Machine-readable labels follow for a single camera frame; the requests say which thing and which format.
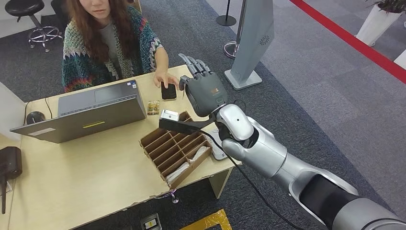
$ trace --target smartphone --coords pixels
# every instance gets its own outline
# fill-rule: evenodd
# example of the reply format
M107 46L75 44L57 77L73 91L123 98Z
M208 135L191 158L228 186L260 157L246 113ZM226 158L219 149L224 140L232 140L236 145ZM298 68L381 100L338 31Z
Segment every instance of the smartphone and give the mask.
M164 101L176 100L176 87L174 84L168 84L168 88L165 88L164 83L161 82L161 92L162 92L162 100Z

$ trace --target desk leg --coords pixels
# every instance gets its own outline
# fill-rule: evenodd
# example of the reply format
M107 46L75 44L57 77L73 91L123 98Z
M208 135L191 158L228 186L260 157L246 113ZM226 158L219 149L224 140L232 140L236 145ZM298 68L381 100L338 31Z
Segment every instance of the desk leg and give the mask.
M209 178L210 184L212 185L214 195L217 199L220 198L224 187L226 186L227 180L231 174L233 168L219 172L218 174Z

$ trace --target black stool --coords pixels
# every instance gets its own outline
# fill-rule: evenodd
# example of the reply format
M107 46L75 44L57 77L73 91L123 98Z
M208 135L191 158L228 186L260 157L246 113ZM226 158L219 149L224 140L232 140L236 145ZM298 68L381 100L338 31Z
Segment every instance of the black stool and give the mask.
M10 0L6 3L5 10L10 15L18 17L17 22L20 21L21 17L30 16L37 29L28 35L28 43L30 44L31 48L35 47L33 42L42 43L42 46L45 48L45 52L49 52L49 49L47 49L45 46L45 42L57 37L63 39L63 37L60 36L58 28L54 26L42 27L37 18L34 16L34 14L42 10L44 6L45 5L42 0Z

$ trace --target gray laptop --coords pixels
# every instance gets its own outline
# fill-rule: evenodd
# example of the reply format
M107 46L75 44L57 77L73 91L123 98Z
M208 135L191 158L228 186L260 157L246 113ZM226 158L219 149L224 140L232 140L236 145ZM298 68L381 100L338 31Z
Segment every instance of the gray laptop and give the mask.
M10 131L62 143L146 118L135 80L60 97L58 115Z

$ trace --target cardboard compartment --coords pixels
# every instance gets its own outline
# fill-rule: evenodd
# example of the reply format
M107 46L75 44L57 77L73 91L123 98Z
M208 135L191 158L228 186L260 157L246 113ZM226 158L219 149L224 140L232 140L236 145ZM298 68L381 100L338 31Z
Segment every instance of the cardboard compartment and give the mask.
M200 133L193 133L192 135L186 136L184 139L178 142L179 147L182 149L186 145L190 144L193 140L201 136Z
M199 144L198 146L195 146L194 148L192 148L190 151L184 151L182 150L183 154L185 154L186 158L191 160L193 159L193 157L195 156L195 154L197 153L197 151L199 150L199 148L201 146L206 146L206 147L211 147L210 143L205 140L204 142L202 142L201 144Z
M155 158L154 163L156 166L159 166L162 164L164 161L169 159L171 156L175 155L176 153L180 152L179 146L174 145L170 149L168 149L166 152L162 153L160 156Z
M183 112L181 114L179 114L179 120L180 121L186 121L190 119L189 113L188 112Z
M163 177L167 177L169 174L173 173L175 170L177 170L183 163L186 162L186 158L183 157L176 161L173 165L168 167L165 171L162 172Z
M149 144L151 144L154 140L157 139L157 137L163 136L164 134L166 134L168 131L158 128L156 130L154 130L152 133L148 134L147 136L143 137L141 139L141 146L142 147L146 147Z
M179 117L180 121L192 121L187 112L181 113ZM212 150L212 148L208 149L196 161L191 162L188 158L193 158L201 146L211 147L206 138L198 132L185 135L160 128L143 137L140 140L140 145L148 158L155 164L163 180L166 180L166 177L175 172L183 163L188 162L190 164L171 184L168 184L171 189L179 186L210 155Z
M186 134L183 133L178 133L173 137L173 139L176 141L176 143L179 143L181 140L183 140L186 137Z
M172 139L172 136L169 133L164 134L163 136L159 137L158 139L154 140L151 144L145 147L145 150L148 153L156 150L159 146L163 145L168 140Z
M159 146L158 148L156 148L155 150L153 150L149 154L149 157L152 160L155 160L157 157L159 157L160 155L162 155L164 152L166 152L167 150L169 150L170 148L172 148L175 145L176 145L175 141L171 139L171 140L165 142L164 144L162 144L161 146Z
M189 151L193 150L195 147L199 146L203 142L207 141L205 137L199 136L195 138L193 141L189 142L186 146L182 148L182 151L188 153Z
M169 168L172 168L176 162L178 162L180 159L185 158L185 155L183 154L182 151L177 152L176 154L170 156L166 161L164 161L162 164L158 166L158 170L163 173Z

